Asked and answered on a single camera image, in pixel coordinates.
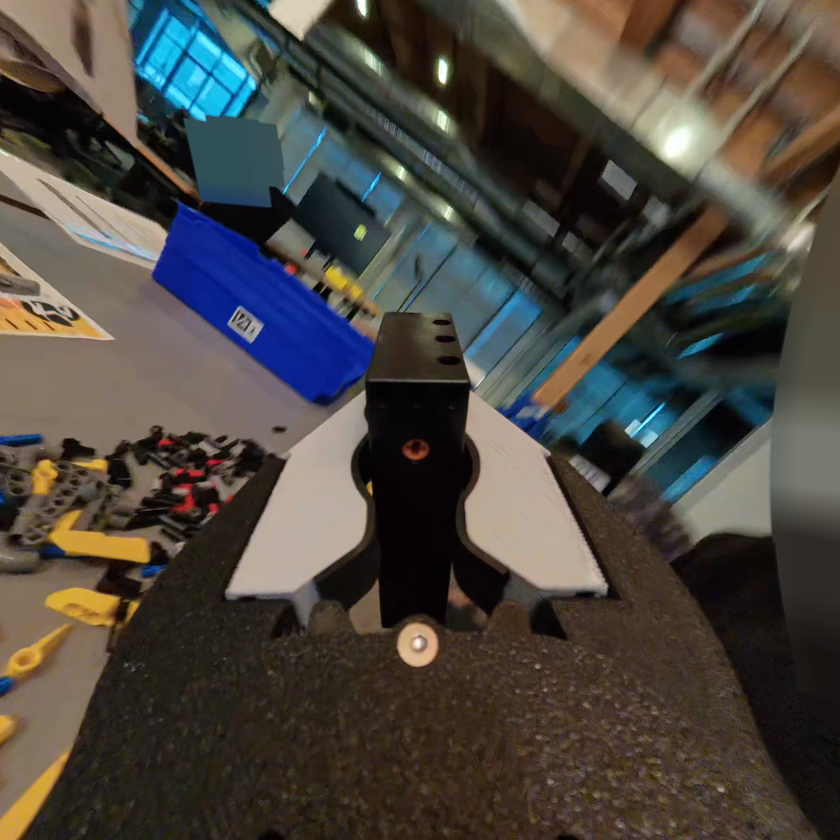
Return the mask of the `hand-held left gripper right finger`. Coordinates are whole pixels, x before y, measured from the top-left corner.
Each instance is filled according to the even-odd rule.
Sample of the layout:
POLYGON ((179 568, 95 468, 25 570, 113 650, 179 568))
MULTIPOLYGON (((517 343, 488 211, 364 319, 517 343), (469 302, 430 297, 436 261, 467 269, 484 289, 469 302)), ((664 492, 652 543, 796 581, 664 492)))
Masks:
POLYGON ((503 602, 607 596, 607 578, 546 448, 469 394, 453 576, 485 614, 503 602))

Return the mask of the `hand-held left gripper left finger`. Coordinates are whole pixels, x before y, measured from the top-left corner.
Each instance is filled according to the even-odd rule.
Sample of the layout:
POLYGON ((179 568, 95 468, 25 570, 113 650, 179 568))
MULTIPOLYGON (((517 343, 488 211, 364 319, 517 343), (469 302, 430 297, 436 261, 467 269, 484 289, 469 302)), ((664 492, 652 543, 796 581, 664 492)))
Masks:
POLYGON ((285 601, 307 621, 317 603, 349 610, 375 587, 375 519, 360 466, 365 405, 358 394, 288 450, 228 601, 285 601))

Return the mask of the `wooden beam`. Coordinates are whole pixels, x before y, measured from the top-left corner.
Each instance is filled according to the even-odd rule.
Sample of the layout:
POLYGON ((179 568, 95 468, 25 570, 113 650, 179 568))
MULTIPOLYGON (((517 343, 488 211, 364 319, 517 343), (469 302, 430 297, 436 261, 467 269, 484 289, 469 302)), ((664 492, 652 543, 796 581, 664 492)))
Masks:
POLYGON ((728 225, 729 217, 722 210, 714 206, 704 208, 541 384, 532 400, 547 410, 561 404, 609 350, 715 243, 728 225))

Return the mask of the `pile of grey yellow pieces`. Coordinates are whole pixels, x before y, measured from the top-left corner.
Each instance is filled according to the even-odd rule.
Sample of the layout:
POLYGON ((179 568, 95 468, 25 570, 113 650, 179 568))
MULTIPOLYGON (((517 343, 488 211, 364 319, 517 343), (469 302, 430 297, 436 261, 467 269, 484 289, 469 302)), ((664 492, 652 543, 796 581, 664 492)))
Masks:
MULTIPOLYGON (((12 527, 8 530, 3 548, 11 554, 2 554, 2 573, 29 574, 40 568, 44 548, 58 549, 68 558, 93 558, 123 564, 143 565, 151 561, 152 551, 148 540, 109 535, 107 526, 112 509, 123 497, 126 487, 111 481, 110 467, 118 458, 103 458, 96 461, 52 461, 42 459, 28 473, 28 496, 17 509, 12 527)), ((104 612, 88 608, 81 601, 68 602, 75 612, 70 618, 102 618, 117 624, 119 611, 131 602, 120 600, 116 595, 90 592, 96 598, 110 598, 104 605, 104 612)), ((68 623, 57 626, 38 641, 21 647, 11 655, 2 668, 2 698, 15 691, 33 675, 49 665, 56 651, 66 642, 72 626, 68 623)), ((67 761, 67 752, 59 756, 33 785, 31 796, 23 797, 24 805, 46 798, 49 788, 67 761)))

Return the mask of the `blue plastic storage bin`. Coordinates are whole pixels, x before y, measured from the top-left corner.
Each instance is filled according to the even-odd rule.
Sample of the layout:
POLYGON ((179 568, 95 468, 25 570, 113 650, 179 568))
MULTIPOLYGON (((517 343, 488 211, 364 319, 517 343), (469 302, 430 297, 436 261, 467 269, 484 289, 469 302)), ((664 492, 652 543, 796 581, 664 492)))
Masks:
POLYGON ((153 279, 310 403, 364 378, 374 342, 247 238, 182 203, 153 279))

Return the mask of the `black display panel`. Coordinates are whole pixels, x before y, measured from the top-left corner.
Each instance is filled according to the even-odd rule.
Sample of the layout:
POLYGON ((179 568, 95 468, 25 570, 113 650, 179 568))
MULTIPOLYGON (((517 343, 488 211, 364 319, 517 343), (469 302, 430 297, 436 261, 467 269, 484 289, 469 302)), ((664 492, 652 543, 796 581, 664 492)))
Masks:
POLYGON ((315 251, 356 276, 364 273, 391 237, 368 206, 324 173, 310 184, 291 219, 311 237, 315 251))

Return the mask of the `yellow black printed sheet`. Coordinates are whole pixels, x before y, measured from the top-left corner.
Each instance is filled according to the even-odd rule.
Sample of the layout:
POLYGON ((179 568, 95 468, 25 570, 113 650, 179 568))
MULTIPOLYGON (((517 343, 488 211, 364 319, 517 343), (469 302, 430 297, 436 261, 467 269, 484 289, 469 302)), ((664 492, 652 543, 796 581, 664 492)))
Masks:
POLYGON ((113 336, 1 245, 1 334, 111 342, 113 336))

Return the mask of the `white printed paper sheet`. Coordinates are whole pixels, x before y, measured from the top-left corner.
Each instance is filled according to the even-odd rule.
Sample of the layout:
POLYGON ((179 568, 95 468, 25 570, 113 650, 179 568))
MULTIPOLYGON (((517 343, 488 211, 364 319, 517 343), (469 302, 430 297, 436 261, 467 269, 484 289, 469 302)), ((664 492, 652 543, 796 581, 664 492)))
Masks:
POLYGON ((3 151, 1 171, 70 238, 152 270, 165 246, 163 226, 127 208, 42 171, 3 151))

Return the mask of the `white panel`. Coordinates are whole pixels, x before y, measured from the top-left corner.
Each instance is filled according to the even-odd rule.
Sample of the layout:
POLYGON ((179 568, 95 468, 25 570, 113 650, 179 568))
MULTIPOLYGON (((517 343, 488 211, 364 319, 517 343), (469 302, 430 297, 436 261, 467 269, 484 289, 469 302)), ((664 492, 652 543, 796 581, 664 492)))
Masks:
POLYGON ((131 145, 139 142, 127 2, 2 1, 2 76, 72 92, 131 145))

